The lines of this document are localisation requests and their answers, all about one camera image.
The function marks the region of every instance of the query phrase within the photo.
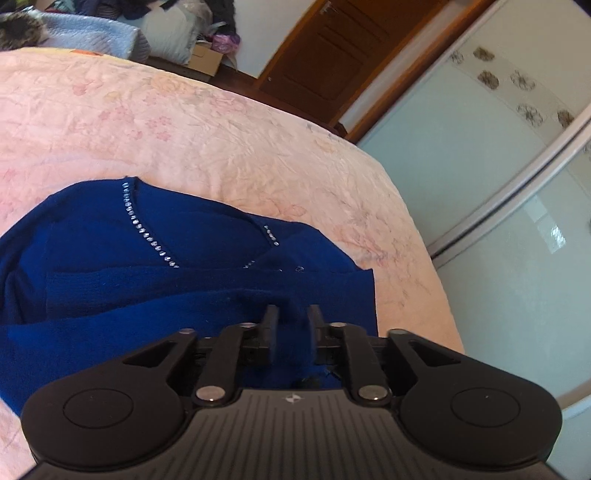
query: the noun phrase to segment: bed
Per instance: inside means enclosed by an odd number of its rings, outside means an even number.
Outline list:
[[[381,334],[457,351],[439,279],[381,165],[301,118],[151,67],[81,51],[0,53],[0,235],[82,180],[139,176],[242,210],[308,223],[374,269]],[[0,401],[0,480],[34,464]]]

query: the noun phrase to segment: floral decal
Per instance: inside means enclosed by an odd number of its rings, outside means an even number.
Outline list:
[[[560,125],[562,125],[562,128],[568,127],[571,123],[573,123],[573,120],[573,114],[570,113],[568,110],[558,111],[558,122],[560,123]]]
[[[532,127],[539,127],[544,123],[544,118],[538,109],[527,103],[520,103],[517,106],[517,113],[520,114]]]
[[[473,54],[478,60],[482,61],[493,61],[495,59],[495,54],[493,52],[482,47],[478,47],[474,50]]]
[[[461,65],[464,63],[464,55],[462,55],[457,50],[449,56],[449,59],[456,65]]]
[[[488,70],[484,70],[479,76],[478,80],[484,83],[488,88],[491,90],[496,90],[499,88],[499,79]]]
[[[511,81],[516,87],[519,87],[526,92],[530,92],[535,88],[535,81],[529,78],[525,73],[521,73],[519,70],[516,70],[511,74]]]

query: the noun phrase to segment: door panel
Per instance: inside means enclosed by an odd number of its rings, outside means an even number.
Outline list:
[[[363,65],[347,50],[319,36],[302,48],[285,76],[295,87],[305,87],[312,95],[331,101],[347,86],[347,78],[356,75]]]
[[[259,88],[324,123],[445,0],[326,2],[265,72]]]

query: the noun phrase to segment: floral pattern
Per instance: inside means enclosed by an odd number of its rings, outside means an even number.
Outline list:
[[[449,62],[486,86],[535,129],[546,145],[550,145],[574,121],[575,114],[552,91],[474,39],[468,39],[454,51]],[[482,62],[488,63],[485,69]]]
[[[526,92],[530,92],[535,88],[535,81],[529,78],[525,73],[521,73],[519,70],[516,70],[511,74],[511,81],[513,82],[513,85]]]
[[[453,52],[449,58],[456,65],[461,65],[462,63],[464,63],[464,55],[458,52],[457,50]]]
[[[482,47],[478,47],[476,50],[474,50],[473,55],[478,60],[482,61],[493,61],[495,59],[495,54],[493,52]]]
[[[539,127],[544,123],[544,118],[539,113],[538,109],[527,103],[520,103],[517,106],[517,113],[519,113],[532,127]]]
[[[559,110],[558,114],[558,122],[562,125],[562,128],[568,127],[571,123],[573,123],[574,117],[573,114],[570,113],[568,110]]]
[[[484,83],[491,90],[496,90],[497,88],[499,88],[499,79],[488,70],[484,70],[483,72],[481,72],[478,76],[478,80]]]

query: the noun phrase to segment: rhinestone trim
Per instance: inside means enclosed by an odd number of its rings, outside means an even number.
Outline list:
[[[278,247],[279,246],[279,242],[277,241],[277,238],[275,238],[275,235],[273,235],[273,232],[271,232],[271,230],[269,229],[269,226],[268,225],[263,225],[263,228],[267,231],[267,235],[271,239],[271,242],[273,243],[273,245],[275,245],[276,247]]]
[[[158,241],[154,239],[154,237],[149,233],[139,221],[137,215],[134,212],[134,206],[129,194],[129,183],[123,183],[123,205],[127,214],[129,215],[129,219],[131,221],[131,225],[137,228],[138,233],[150,243],[150,246],[158,252],[159,256],[163,257],[163,260],[168,264],[169,267],[172,268],[179,268],[177,263],[166,254],[166,252],[162,251],[162,246],[158,244]]]

